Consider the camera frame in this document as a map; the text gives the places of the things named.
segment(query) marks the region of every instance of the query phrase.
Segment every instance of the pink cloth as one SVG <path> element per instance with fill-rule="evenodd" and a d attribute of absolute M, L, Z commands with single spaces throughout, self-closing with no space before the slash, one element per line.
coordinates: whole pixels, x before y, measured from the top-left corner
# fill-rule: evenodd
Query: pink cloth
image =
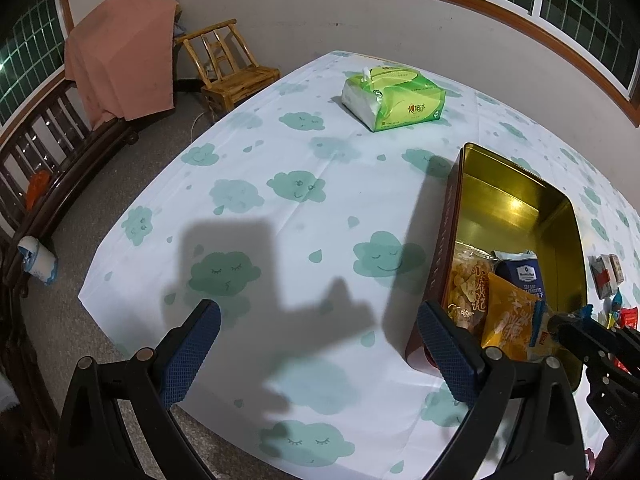
<path fill-rule="evenodd" d="M 174 107 L 175 0 L 104 0 L 71 31 L 65 76 L 94 129 Z"/>

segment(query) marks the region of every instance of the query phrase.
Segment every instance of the chair backrest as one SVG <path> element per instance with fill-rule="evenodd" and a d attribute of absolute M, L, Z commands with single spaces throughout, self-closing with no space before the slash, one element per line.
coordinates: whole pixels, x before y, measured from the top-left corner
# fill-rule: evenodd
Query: chair backrest
<path fill-rule="evenodd" d="M 244 38 L 240 35 L 238 30 L 236 29 L 236 19 L 227 20 L 226 22 L 216 23 L 215 25 L 209 25 L 209 27 L 201 28 L 196 32 L 191 32 L 190 34 L 185 34 L 184 36 L 179 36 L 175 38 L 176 44 L 183 44 L 189 56 L 191 56 L 191 60 L 195 63 L 196 68 L 198 69 L 198 74 L 202 79 L 202 82 L 206 86 L 206 88 L 211 88 L 212 84 L 217 80 L 222 81 L 227 77 L 241 72 L 244 68 L 240 68 L 238 66 L 238 60 L 236 60 L 231 52 L 230 45 L 227 44 L 225 39 L 220 34 L 220 30 L 223 28 L 228 28 L 231 31 L 231 34 L 238 42 L 240 48 L 244 51 L 248 59 L 248 66 L 259 66 L 258 62 L 255 60 L 254 55 L 249 51 L 249 48 L 246 46 L 246 42 Z M 211 43 L 209 38 L 207 37 L 209 34 L 213 34 L 216 38 L 216 41 Z M 196 49 L 194 48 L 194 44 L 192 40 L 196 40 L 199 38 L 202 42 L 202 46 L 204 47 L 204 51 L 206 52 L 208 61 L 202 62 Z M 231 72 L 225 72 L 222 70 L 221 63 L 226 62 L 231 69 Z M 210 64 L 212 67 L 212 71 L 207 69 L 207 65 Z"/>
<path fill-rule="evenodd" d="M 72 81 L 62 80 L 24 118 L 0 148 L 0 238 L 9 241 L 26 214 L 29 179 L 40 170 L 51 182 L 78 156 L 91 132 Z"/>

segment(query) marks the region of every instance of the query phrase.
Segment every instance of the power cord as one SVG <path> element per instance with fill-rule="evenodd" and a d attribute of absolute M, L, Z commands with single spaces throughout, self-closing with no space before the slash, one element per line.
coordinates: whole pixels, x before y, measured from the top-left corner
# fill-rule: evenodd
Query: power cord
<path fill-rule="evenodd" d="M 199 116 L 197 116 L 194 120 L 193 123 L 191 123 L 191 142 L 193 142 L 193 128 L 196 125 L 196 122 L 198 122 L 198 119 L 201 118 L 206 112 L 201 113 Z"/>

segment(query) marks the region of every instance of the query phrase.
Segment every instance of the window frame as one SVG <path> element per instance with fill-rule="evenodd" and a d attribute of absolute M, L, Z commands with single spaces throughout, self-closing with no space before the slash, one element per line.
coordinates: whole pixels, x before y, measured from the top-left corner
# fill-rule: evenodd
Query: window frame
<path fill-rule="evenodd" d="M 60 23 L 60 30 L 64 40 L 66 41 L 69 32 L 73 28 L 69 2 L 68 0 L 54 0 L 54 3 L 58 21 Z M 37 88 L 35 88 L 25 98 L 25 100 L 20 103 L 4 124 L 0 124 L 0 146 L 4 144 L 9 136 L 11 136 L 22 119 L 64 78 L 65 65 L 63 60 L 62 66 L 55 69 Z"/>
<path fill-rule="evenodd" d="M 532 13 L 509 0 L 445 0 L 485 14 L 544 44 L 581 70 L 616 102 L 635 126 L 640 124 L 640 50 L 629 88 L 580 43 L 541 17 L 543 0 L 534 0 Z"/>

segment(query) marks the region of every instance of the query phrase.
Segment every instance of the screw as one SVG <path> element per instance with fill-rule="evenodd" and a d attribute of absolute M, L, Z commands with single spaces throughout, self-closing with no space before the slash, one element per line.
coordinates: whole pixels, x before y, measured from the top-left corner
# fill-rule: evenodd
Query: screw
<path fill-rule="evenodd" d="M 492 361 L 499 361 L 502 359 L 502 351 L 495 346 L 489 346 L 489 348 L 484 350 L 484 353 Z"/>
<path fill-rule="evenodd" d="M 547 357 L 546 358 L 546 365 L 549 368 L 559 368 L 560 367 L 560 361 L 558 361 L 558 359 L 553 357 L 553 356 Z"/>
<path fill-rule="evenodd" d="M 152 348 L 141 348 L 136 352 L 136 359 L 138 361 L 149 361 L 154 356 Z"/>
<path fill-rule="evenodd" d="M 80 368 L 81 370 L 86 370 L 89 366 L 91 366 L 92 361 L 93 360 L 88 355 L 85 355 L 78 361 L 78 368 Z"/>

